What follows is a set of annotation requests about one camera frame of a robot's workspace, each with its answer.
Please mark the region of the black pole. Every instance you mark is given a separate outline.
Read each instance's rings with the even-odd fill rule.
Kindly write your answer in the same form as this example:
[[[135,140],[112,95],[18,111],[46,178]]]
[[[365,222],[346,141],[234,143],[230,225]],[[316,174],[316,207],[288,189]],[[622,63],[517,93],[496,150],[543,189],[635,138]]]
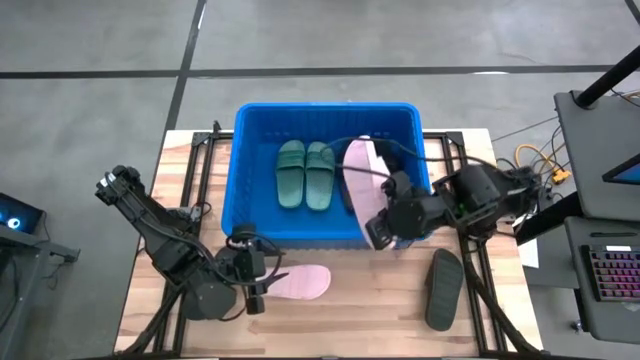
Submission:
[[[574,103],[583,109],[589,109],[608,91],[640,68],[640,45],[633,49],[611,69],[582,92],[572,91]]]

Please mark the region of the dark flat screen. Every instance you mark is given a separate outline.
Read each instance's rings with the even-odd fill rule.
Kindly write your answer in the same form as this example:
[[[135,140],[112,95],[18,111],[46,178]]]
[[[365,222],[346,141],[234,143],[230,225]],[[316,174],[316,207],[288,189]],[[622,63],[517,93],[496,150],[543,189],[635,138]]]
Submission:
[[[640,153],[602,175],[608,183],[640,185]]]

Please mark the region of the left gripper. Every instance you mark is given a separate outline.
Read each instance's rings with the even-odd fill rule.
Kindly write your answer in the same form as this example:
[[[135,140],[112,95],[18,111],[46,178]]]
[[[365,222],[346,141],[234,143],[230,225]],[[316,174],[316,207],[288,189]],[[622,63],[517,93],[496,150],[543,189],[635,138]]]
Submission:
[[[230,244],[236,250],[233,260],[236,267],[236,279],[247,283],[249,298],[266,296],[288,296],[288,272],[276,274],[268,279],[264,285],[256,282],[266,274],[265,251],[267,247],[256,235],[254,224],[243,224],[233,228]]]

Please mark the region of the green rubber slide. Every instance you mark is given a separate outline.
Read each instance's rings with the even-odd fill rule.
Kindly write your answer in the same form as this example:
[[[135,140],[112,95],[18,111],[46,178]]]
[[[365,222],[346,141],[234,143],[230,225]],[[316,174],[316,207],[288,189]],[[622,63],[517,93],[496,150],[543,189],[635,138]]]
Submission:
[[[306,153],[306,204],[314,211],[330,206],[335,177],[335,155],[325,143],[312,142]]]
[[[277,196],[284,208],[296,208],[302,202],[305,157],[305,145],[300,140],[289,140],[278,151],[275,169]]]

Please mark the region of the blue plastic bin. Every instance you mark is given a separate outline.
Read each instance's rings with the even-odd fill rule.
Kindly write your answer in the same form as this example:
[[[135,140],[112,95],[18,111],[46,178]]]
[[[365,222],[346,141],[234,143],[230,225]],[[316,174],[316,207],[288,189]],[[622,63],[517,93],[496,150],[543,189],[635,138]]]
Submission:
[[[408,103],[249,103],[236,114],[221,227],[254,224],[281,248],[365,249],[354,215],[346,211],[339,187],[330,206],[284,208],[278,202],[276,159],[289,140],[329,144],[339,153],[350,137],[369,135],[388,142],[415,185],[429,187],[422,124]]]

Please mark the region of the white paper sheet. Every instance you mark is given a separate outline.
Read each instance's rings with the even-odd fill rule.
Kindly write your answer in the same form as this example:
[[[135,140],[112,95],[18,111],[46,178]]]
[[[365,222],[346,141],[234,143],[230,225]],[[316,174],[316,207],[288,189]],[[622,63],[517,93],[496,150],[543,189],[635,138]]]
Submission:
[[[536,238],[518,246],[519,257],[523,267],[538,269],[539,251],[538,241]]]

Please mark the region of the pink rubber slide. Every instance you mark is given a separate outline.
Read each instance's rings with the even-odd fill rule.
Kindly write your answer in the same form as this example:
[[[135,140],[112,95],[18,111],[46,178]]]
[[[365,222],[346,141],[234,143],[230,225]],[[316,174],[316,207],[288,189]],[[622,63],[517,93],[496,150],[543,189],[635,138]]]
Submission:
[[[387,208],[388,200],[381,186],[390,175],[389,169],[368,135],[357,137],[348,144],[342,165],[358,225],[369,247],[374,249],[366,223]]]

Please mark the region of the backlit computer keyboard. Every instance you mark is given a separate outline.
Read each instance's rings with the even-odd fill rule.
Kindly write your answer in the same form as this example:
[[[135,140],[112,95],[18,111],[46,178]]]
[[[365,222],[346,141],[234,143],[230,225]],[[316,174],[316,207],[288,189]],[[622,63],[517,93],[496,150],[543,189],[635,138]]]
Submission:
[[[582,245],[591,289],[599,302],[640,302],[640,247]]]

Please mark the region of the computer tower with blue light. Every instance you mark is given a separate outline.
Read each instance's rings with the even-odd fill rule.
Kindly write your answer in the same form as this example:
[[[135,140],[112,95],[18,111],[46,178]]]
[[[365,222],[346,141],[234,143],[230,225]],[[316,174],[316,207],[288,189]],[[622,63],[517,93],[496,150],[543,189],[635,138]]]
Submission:
[[[44,211],[0,192],[0,225],[34,234]]]

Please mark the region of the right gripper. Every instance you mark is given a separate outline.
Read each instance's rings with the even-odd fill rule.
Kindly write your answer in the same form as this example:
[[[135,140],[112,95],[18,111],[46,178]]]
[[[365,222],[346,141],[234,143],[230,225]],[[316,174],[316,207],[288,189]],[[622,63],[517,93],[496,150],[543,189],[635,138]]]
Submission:
[[[383,184],[387,195],[386,221],[399,238],[422,238],[440,227],[440,197],[414,186],[405,172],[395,172]]]

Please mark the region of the grey desk top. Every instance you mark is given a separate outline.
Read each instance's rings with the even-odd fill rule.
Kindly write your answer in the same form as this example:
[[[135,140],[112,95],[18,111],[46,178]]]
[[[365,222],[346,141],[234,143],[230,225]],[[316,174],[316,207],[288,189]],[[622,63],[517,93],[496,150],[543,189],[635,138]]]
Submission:
[[[554,102],[584,215],[640,222],[640,185],[603,180],[605,173],[640,154],[640,108],[604,96],[583,109],[570,93],[555,94]]]

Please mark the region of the white slide sandal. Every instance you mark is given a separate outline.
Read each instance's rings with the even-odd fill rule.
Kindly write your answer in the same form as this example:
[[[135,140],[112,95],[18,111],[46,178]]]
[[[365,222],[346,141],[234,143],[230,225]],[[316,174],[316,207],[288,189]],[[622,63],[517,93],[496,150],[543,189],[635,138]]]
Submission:
[[[293,300],[313,300],[323,295],[331,284],[331,272],[322,265],[281,267],[276,274],[288,272],[288,296],[269,296]]]

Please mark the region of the black desk bar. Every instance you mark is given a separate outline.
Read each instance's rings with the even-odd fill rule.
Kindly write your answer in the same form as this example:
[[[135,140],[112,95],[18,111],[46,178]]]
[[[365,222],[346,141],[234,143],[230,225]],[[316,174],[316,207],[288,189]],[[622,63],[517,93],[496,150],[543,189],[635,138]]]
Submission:
[[[521,245],[529,242],[539,235],[562,225],[567,217],[581,217],[582,215],[583,210],[579,195],[574,192],[533,217],[524,220],[519,230],[515,233],[516,243]]]

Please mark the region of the grey keyboard desk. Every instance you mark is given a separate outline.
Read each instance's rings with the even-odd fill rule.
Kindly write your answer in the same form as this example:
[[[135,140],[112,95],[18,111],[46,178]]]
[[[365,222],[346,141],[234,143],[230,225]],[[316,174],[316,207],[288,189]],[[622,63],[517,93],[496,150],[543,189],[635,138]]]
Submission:
[[[640,344],[640,302],[597,301],[580,250],[582,245],[640,247],[640,225],[568,217],[564,227],[578,280],[576,298],[582,328],[598,340]]]

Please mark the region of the grey metal stand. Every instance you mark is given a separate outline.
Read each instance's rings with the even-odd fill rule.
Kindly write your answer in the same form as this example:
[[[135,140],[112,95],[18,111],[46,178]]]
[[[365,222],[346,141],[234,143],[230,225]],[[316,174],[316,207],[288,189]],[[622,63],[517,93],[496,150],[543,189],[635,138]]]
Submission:
[[[51,256],[76,262],[79,249],[0,225],[0,360],[12,360]]]

